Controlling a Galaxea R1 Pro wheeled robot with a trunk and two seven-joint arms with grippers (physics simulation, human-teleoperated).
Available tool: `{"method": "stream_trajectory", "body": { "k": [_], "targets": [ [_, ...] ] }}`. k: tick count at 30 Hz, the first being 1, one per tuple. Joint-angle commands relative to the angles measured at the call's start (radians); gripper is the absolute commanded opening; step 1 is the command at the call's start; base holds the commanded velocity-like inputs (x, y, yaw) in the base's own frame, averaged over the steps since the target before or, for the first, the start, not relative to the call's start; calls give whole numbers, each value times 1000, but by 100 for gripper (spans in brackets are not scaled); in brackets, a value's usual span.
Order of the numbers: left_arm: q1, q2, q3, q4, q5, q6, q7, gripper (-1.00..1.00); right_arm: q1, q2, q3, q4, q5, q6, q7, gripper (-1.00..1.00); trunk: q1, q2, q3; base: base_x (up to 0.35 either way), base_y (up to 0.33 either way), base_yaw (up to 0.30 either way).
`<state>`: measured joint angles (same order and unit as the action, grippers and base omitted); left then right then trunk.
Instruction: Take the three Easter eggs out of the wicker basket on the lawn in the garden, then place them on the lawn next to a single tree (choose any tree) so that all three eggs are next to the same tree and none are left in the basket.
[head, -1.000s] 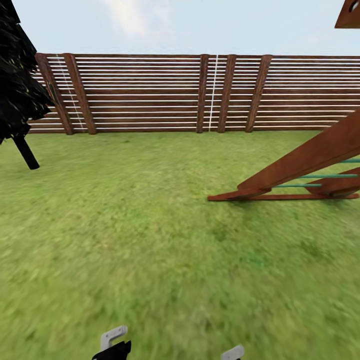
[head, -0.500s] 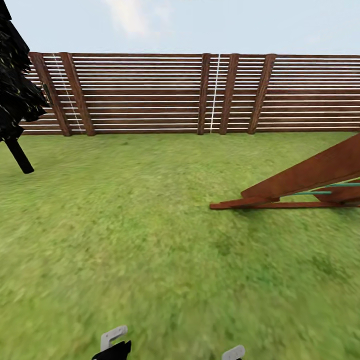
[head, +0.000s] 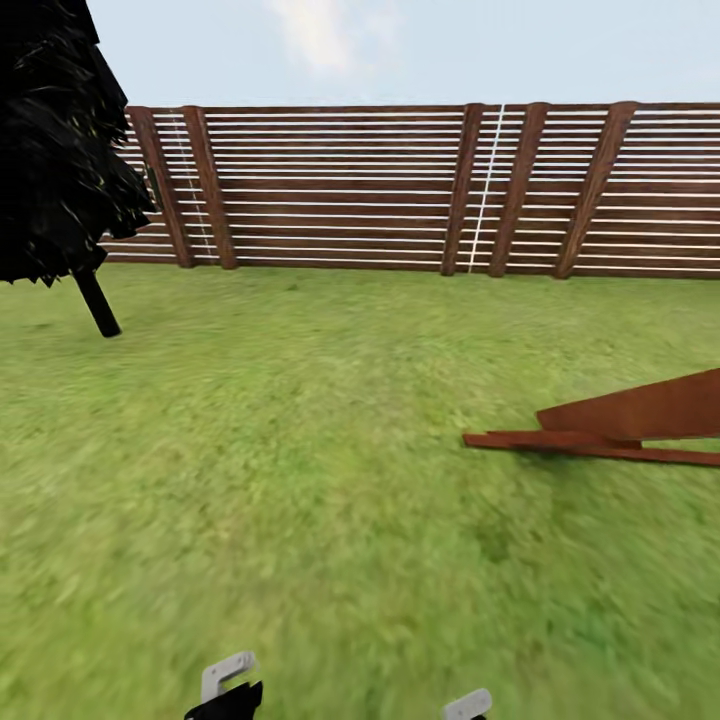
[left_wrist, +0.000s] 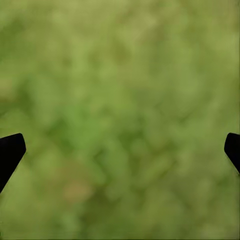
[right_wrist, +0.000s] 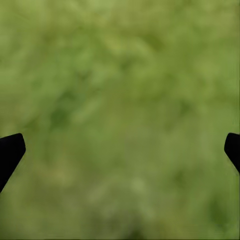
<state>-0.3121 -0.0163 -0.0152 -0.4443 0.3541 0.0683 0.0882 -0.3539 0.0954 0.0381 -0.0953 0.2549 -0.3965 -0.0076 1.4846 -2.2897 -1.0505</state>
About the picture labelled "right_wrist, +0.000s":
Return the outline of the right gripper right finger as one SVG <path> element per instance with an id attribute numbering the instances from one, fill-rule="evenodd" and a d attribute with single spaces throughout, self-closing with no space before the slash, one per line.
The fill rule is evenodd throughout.
<path id="1" fill-rule="evenodd" d="M 228 133 L 225 141 L 224 151 L 240 173 L 240 135 Z"/>

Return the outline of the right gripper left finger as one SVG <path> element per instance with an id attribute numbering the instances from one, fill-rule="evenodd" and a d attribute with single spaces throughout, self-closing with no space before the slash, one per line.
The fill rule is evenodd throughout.
<path id="1" fill-rule="evenodd" d="M 0 193 L 26 152 L 22 133 L 0 138 Z"/>

